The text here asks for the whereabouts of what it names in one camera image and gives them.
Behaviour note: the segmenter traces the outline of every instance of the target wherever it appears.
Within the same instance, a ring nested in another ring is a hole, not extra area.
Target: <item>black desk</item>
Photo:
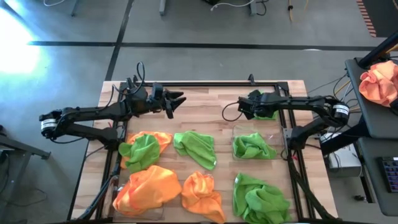
[[[359,61],[360,58],[347,60],[345,64],[351,86],[361,107],[362,118],[357,125],[341,135],[322,143],[323,154],[329,154],[352,144],[360,137],[398,140],[398,116],[394,115],[389,108],[365,99],[359,92],[360,77],[366,70],[358,66],[357,60]]]
[[[362,151],[365,165],[368,168],[381,212],[388,216],[398,216],[398,193],[389,193],[387,191],[380,168],[376,162],[378,157],[398,156],[398,141],[359,138],[358,146]]]

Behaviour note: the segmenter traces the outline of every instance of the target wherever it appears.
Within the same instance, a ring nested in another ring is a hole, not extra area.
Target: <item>keyboard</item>
[[[398,193],[398,157],[378,158],[387,191]]]

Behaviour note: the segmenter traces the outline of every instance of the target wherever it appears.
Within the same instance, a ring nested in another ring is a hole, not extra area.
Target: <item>black floor stripe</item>
[[[122,47],[154,48],[199,48],[199,49],[261,49],[261,50],[338,50],[371,51],[367,46],[322,46],[322,45],[272,45],[272,44],[194,44],[194,43],[122,43]]]
[[[33,46],[70,46],[70,47],[113,47],[115,42],[80,42],[80,41],[30,41]]]
[[[120,26],[118,39],[116,40],[116,45],[115,45],[115,47],[113,49],[111,61],[109,62],[108,71],[106,71],[105,81],[111,81],[112,80],[114,68],[116,66],[116,61],[118,60],[120,47],[121,47],[121,44],[122,44],[122,41],[123,41],[124,33],[126,32],[127,23],[129,22],[130,12],[131,12],[131,8],[132,8],[132,4],[133,3],[134,3],[134,0],[129,0],[129,2],[127,3],[126,11],[124,12],[123,21],[122,21],[122,24]]]

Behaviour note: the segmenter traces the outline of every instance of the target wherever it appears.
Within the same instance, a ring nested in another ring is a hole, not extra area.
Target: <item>wooden table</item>
[[[305,85],[302,80],[287,81],[290,94],[293,96],[306,96]],[[99,106],[104,106],[110,97],[112,85],[119,86],[120,82],[104,82],[99,99]],[[199,166],[189,156],[182,157],[177,154],[173,145],[160,155],[158,166],[172,169],[177,175],[181,184],[194,171],[212,174],[215,179],[215,190],[222,196],[222,207],[227,218],[227,222],[242,222],[240,217],[233,215],[233,184],[238,172],[251,175],[262,179],[268,184],[275,185],[283,191],[287,200],[291,202],[290,213],[294,220],[297,219],[292,184],[290,181],[287,163],[280,157],[280,152],[284,148],[282,141],[282,131],[279,118],[276,121],[246,120],[244,116],[235,122],[224,121],[221,117],[221,110],[228,103],[238,99],[238,96],[247,96],[250,91],[260,89],[263,92],[275,91],[273,87],[263,86],[237,86],[237,87],[167,87],[172,91],[183,91],[187,97],[174,113],[174,119],[167,119],[164,112],[156,114],[145,114],[140,118],[132,118],[127,126],[128,133],[139,131],[163,131],[167,133],[182,133],[193,130],[202,134],[210,134],[215,138],[215,152],[217,165],[213,171],[208,171]],[[118,98],[117,92],[113,96],[113,102]],[[239,115],[236,111],[237,105],[233,105],[226,110],[225,116],[233,119]],[[312,114],[309,111],[294,111],[297,125],[306,125],[312,121]],[[105,128],[109,126],[108,120],[95,121],[94,127]],[[233,136],[239,134],[249,134],[258,131],[264,139],[278,151],[278,156],[273,160],[240,160],[234,158],[232,153]],[[308,143],[318,144],[315,140],[308,140]],[[87,153],[94,151],[102,145],[98,141],[92,141],[88,145]],[[333,200],[330,183],[323,162],[322,153],[319,149],[306,147],[303,150],[303,157],[307,169],[310,188],[321,204],[337,217],[335,203]],[[81,179],[78,186],[75,204],[73,207],[72,218],[81,215],[92,202],[98,193],[103,176],[106,151],[102,150],[91,155],[84,163]],[[129,172],[122,170],[119,177],[119,185],[125,184],[128,180]],[[301,195],[302,207],[305,216],[308,216],[305,197]],[[107,217],[108,207],[111,199],[106,198],[103,216]],[[149,211],[146,218],[132,219],[119,213],[114,214],[113,222],[208,222],[201,215],[186,211],[181,206],[180,196],[166,203],[163,208]]]

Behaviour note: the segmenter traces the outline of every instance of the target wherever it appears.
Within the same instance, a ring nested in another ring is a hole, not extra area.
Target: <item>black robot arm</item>
[[[75,124],[75,122],[101,119],[128,121],[133,116],[139,117],[149,112],[159,113],[162,110],[166,111],[169,119],[172,119],[174,110],[186,100],[185,97],[180,98],[183,92],[164,90],[159,83],[153,83],[152,93],[148,96],[145,88],[135,85],[130,78],[127,79],[125,93],[121,92],[121,94],[124,95],[122,101],[105,107],[64,108],[40,115],[42,135],[51,140],[64,135],[89,140],[97,139],[105,145],[106,149],[110,149],[119,144],[118,133],[115,129],[92,128]]]
[[[292,150],[303,149],[311,135],[328,127],[342,127],[349,119],[348,106],[332,96],[292,97],[279,96],[277,93],[260,93],[254,90],[247,98],[239,97],[238,103],[238,111],[242,112],[247,119],[252,119],[255,115],[271,117],[277,110],[316,112],[319,118],[305,126],[296,126],[287,133],[287,146]]]

